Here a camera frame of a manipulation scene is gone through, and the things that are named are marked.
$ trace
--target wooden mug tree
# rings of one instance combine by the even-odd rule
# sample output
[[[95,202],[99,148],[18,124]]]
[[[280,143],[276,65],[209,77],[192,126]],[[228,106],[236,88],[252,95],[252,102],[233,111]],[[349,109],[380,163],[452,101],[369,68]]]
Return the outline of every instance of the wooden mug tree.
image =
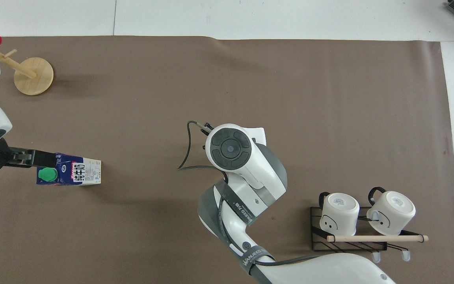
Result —
[[[13,81],[17,89],[26,95],[39,95],[46,91],[54,79],[52,65],[39,57],[28,58],[22,63],[18,63],[10,58],[15,52],[17,50],[12,50],[7,54],[0,52],[0,62],[15,70]]]

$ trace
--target gray strap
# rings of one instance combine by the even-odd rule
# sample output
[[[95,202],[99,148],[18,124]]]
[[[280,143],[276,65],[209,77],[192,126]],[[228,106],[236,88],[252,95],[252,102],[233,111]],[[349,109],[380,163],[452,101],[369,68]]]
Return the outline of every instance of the gray strap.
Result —
[[[234,191],[229,187],[225,181],[220,180],[216,185],[216,189],[223,197],[225,202],[232,208],[234,213],[241,218],[247,226],[251,225],[257,217],[248,209],[247,205],[239,198],[239,196],[234,193]]]
[[[255,264],[255,261],[263,256],[273,258],[272,255],[265,250],[265,248],[261,246],[252,246],[241,257],[241,267],[246,273],[250,274],[250,268],[252,268]]]

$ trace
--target brown mat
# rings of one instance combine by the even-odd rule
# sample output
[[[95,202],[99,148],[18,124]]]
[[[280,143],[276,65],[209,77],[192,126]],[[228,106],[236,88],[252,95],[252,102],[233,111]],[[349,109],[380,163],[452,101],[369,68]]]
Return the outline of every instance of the brown mat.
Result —
[[[0,171],[0,283],[240,283],[227,248],[200,223],[213,170],[177,173],[186,122],[264,127],[288,192],[248,232],[277,260],[314,254],[309,207],[322,191],[368,205],[374,186],[416,205],[407,230],[430,237],[383,252],[398,283],[454,283],[454,153],[439,43],[205,37],[4,38],[16,61],[54,67],[27,97],[2,66],[9,145],[103,161],[102,184],[34,185]],[[193,129],[187,165],[206,164]]]

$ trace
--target blue carton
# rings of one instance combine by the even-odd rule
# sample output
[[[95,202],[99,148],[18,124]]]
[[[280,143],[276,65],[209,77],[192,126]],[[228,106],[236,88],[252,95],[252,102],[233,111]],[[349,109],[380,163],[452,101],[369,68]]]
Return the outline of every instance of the blue carton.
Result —
[[[55,168],[37,167],[37,185],[97,185],[101,183],[101,161],[56,153]]]

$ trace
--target white tabletop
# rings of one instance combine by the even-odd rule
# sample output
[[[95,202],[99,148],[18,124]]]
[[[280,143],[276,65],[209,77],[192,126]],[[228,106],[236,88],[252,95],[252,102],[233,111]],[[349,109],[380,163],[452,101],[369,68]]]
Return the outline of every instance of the white tabletop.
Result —
[[[444,0],[0,0],[0,36],[441,41],[454,145],[454,15]]]

